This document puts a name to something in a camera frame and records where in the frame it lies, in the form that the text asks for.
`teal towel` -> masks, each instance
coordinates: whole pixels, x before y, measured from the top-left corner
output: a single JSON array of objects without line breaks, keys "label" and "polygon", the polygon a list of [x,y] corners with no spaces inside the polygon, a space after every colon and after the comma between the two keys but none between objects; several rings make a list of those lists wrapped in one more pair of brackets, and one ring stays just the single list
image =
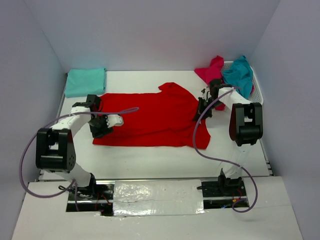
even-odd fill
[{"label": "teal towel", "polygon": [[241,89],[237,89],[236,91],[245,99],[248,99],[253,87],[253,75],[254,73],[246,57],[241,56],[232,63],[228,70],[223,72],[223,79],[226,84],[240,87]]},{"label": "teal towel", "polygon": [[106,69],[71,69],[66,79],[64,95],[67,98],[88,94],[101,95],[106,91]]}]

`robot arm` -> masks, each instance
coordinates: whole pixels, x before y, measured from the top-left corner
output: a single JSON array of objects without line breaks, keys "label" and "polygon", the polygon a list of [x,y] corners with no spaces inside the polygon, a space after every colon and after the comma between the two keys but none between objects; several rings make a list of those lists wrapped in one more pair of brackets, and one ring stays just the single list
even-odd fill
[{"label": "robot arm", "polygon": [[73,138],[83,125],[89,123],[94,138],[111,133],[113,127],[123,125],[119,115],[79,114],[79,112],[98,112],[101,99],[88,95],[86,102],[77,102],[72,106],[70,116],[63,118],[50,128],[41,128],[36,137],[36,166],[49,173],[55,173],[65,180],[76,180],[83,194],[96,192],[96,179],[76,163],[76,151]]},{"label": "robot arm", "polygon": [[[209,86],[202,90],[202,97],[199,97],[197,113],[194,117],[198,120],[206,107],[215,99],[231,90],[231,85],[222,84],[221,79],[214,79]],[[223,96],[212,108],[225,104],[231,110],[229,124],[229,136],[233,142],[230,161],[243,166],[253,145],[263,135],[262,106],[260,103],[251,102],[242,97],[237,91]],[[208,110],[204,118],[212,117]],[[238,180],[242,176],[241,168],[224,163],[221,175],[230,180]]]}]

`plastic basket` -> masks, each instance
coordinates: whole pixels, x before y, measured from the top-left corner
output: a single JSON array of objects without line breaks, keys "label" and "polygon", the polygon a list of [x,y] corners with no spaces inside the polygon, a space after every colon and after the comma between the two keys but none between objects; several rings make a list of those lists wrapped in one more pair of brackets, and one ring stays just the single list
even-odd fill
[{"label": "plastic basket", "polygon": [[[232,63],[233,61],[225,61],[221,72],[223,73],[225,70],[228,70],[231,67]],[[253,103],[260,103],[262,105],[264,104],[264,98],[262,97],[261,89],[255,74],[255,71],[253,69],[252,69],[252,72],[253,72],[252,82],[253,82],[254,90],[250,94],[250,97],[248,100]]]}]

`white tabletop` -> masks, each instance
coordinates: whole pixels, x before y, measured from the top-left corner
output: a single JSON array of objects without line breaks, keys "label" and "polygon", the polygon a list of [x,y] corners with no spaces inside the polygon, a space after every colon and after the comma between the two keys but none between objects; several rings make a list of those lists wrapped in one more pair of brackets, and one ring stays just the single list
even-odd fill
[{"label": "white tabletop", "polygon": [[[206,86],[193,71],[108,71],[106,78],[107,93],[157,93],[158,86],[175,82],[198,98]],[[86,97],[65,98],[61,115],[68,114],[74,103],[85,100]],[[212,118],[206,120],[211,140],[204,154],[230,159],[233,144],[229,137],[230,115],[229,110],[214,110]],[[200,178],[220,174],[219,162],[204,159],[188,146],[120,147],[92,142],[88,125],[74,137],[77,163],[97,179]],[[253,146],[245,167],[253,176],[269,176],[260,141]],[[41,179],[61,178],[45,172]]]},{"label": "white tabletop", "polygon": [[[68,194],[36,198],[26,194],[13,240],[302,240],[281,177],[256,177],[259,198],[247,213],[231,208],[210,209],[198,215],[116,217],[98,212],[66,212]],[[244,179],[249,203],[251,180]],[[29,189],[53,194],[68,182],[32,182]]]}]

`gray wall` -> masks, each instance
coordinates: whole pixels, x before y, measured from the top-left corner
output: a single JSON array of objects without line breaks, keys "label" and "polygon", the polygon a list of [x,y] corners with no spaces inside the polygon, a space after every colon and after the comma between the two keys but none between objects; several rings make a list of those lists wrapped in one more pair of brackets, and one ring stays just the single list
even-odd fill
[{"label": "gray wall", "polygon": [[251,56],[280,0],[25,0],[66,71],[192,70]]},{"label": "gray wall", "polygon": [[319,12],[319,0],[281,0],[251,59],[263,91],[263,142],[305,240],[320,236]]},{"label": "gray wall", "polygon": [[[18,163],[26,143],[59,106],[64,72],[23,0],[0,1],[0,239],[11,239],[25,192]],[[35,147],[25,179],[36,177]]]}]

